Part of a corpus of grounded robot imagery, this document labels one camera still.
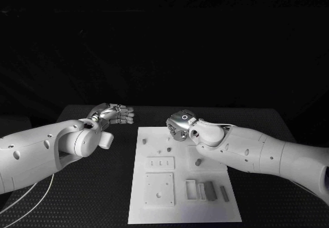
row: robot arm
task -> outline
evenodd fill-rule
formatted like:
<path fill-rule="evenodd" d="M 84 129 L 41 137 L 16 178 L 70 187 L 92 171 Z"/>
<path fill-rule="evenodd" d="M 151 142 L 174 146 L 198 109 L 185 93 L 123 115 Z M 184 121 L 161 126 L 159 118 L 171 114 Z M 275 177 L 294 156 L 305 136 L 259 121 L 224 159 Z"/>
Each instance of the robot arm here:
<path fill-rule="evenodd" d="M 86 119 L 70 120 L 18 132 L 0 139 L 0 194 L 50 177 L 68 164 L 89 157 L 97 146 L 109 149 L 110 124 L 133 123 L 133 108 L 102 104 Z"/>
<path fill-rule="evenodd" d="M 294 181 L 329 204 L 329 148 L 285 142 L 262 132 L 197 119 L 190 110 L 167 121 L 175 140 L 190 136 L 198 152 L 244 172 Z"/>

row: cable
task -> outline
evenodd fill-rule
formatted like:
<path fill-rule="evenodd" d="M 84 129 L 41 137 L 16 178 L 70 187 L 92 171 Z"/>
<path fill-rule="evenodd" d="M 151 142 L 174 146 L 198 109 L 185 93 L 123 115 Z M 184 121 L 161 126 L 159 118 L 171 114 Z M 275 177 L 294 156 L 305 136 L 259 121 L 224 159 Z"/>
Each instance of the cable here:
<path fill-rule="evenodd" d="M 203 123 L 208 124 L 208 125 L 223 125 L 223 126 L 234 126 L 234 127 L 236 127 L 236 125 L 233 125 L 233 124 L 210 123 L 210 122 L 207 122 L 204 119 L 200 119 L 200 121 L 201 121 Z"/>
<path fill-rule="evenodd" d="M 47 194 L 48 194 L 48 191 L 50 191 L 50 189 L 51 189 L 51 186 L 53 186 L 53 183 L 54 183 L 54 176 L 53 176 L 53 180 L 51 180 L 51 184 L 50 184 L 50 187 L 48 187 L 48 190 L 47 190 L 47 193 L 45 193 L 45 195 L 44 195 L 44 197 L 42 197 L 42 199 L 41 199 L 41 201 L 40 201 L 40 203 L 37 204 L 37 206 L 31 209 L 31 211 L 14 222 L 14 223 L 11 223 L 5 228 L 8 228 L 11 225 L 14 225 L 31 212 L 32 212 L 32 210 L 38 207 L 38 205 L 41 204 L 41 202 L 42 202 L 42 200 L 44 200 L 44 198 L 47 197 Z"/>
<path fill-rule="evenodd" d="M 31 192 L 31 190 L 35 188 L 38 182 L 34 184 L 32 188 L 28 190 L 28 192 L 25 193 L 25 195 L 15 201 L 15 203 L 12 203 L 11 206 L 8 206 L 8 208 L 0 212 L 0 214 L 21 201 L 21 199 L 28 195 L 28 193 Z"/>

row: dark table surface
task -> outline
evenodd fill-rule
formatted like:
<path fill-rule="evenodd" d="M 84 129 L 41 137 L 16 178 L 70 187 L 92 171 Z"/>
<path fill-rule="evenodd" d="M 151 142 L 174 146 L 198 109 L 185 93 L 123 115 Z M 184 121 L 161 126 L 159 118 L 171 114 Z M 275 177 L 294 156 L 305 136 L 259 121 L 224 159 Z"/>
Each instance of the dark table surface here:
<path fill-rule="evenodd" d="M 94 105 L 70 105 L 58 122 L 81 119 Z M 229 123 L 259 130 L 295 142 L 275 109 L 135 106 L 135 124 L 115 124 L 110 150 L 97 148 L 89 158 L 60 173 L 50 193 L 31 214 L 12 227 L 329 227 L 329 206 L 289 180 L 229 168 L 243 223 L 193 223 L 129 225 L 129 206 L 135 171 L 138 128 L 167 126 L 171 115 L 182 109 L 214 123 Z M 11 224 L 40 202 L 51 182 L 41 181 L 22 201 L 0 215 Z M 8 205 L 29 188 L 14 192 Z"/>

